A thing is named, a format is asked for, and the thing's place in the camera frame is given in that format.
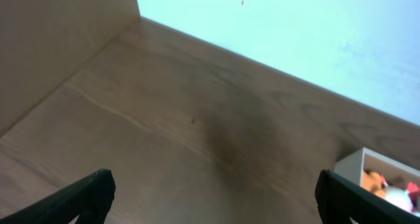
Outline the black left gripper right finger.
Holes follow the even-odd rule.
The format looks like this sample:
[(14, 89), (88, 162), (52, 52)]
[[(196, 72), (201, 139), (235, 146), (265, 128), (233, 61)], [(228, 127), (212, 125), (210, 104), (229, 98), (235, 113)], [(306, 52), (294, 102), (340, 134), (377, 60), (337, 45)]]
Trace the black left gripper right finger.
[(419, 218), (362, 187), (322, 170), (315, 198), (323, 224), (419, 224)]

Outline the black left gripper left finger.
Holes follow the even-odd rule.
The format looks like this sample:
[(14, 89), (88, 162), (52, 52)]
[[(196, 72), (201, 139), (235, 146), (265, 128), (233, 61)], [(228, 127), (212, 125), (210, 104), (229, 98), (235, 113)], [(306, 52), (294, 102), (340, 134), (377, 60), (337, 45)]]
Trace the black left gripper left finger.
[(100, 169), (1, 219), (2, 224), (103, 224), (115, 198), (112, 172)]

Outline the orange rubber giraffe toy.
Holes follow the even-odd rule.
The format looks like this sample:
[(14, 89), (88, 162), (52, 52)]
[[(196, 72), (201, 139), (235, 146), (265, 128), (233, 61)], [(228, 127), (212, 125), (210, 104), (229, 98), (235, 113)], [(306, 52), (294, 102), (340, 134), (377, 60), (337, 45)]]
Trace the orange rubber giraffe toy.
[(378, 196), (379, 198), (385, 198), (387, 193), (386, 187), (387, 183), (383, 175), (370, 170), (363, 171), (362, 188)]

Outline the white pink rubber chicken toy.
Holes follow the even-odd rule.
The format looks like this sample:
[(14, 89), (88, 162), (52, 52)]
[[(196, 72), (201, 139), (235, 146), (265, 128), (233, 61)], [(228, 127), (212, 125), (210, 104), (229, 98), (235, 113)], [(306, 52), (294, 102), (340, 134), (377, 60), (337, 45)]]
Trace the white pink rubber chicken toy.
[(390, 179), (382, 176), (382, 178), (385, 190), (384, 199), (404, 211), (413, 213), (417, 205), (417, 194), (410, 191), (411, 183), (401, 176)]

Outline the red grey toy truck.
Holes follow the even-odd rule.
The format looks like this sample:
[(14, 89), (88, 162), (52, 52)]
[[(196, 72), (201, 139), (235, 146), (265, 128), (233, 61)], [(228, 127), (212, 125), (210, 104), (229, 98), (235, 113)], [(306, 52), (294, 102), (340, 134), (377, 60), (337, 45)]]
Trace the red grey toy truck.
[(410, 197), (411, 203), (413, 204), (413, 212), (419, 211), (419, 186), (413, 182), (407, 184), (407, 191)]

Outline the white cardboard box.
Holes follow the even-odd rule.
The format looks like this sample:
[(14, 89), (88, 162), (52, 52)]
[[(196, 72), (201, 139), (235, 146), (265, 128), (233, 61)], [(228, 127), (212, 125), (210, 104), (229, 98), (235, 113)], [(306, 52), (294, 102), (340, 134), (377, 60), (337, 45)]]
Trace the white cardboard box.
[[(334, 172), (362, 187), (363, 171), (374, 171), (390, 179), (401, 176), (419, 186), (419, 171), (368, 148), (362, 148), (335, 164)], [(419, 211), (410, 213), (419, 217)]]

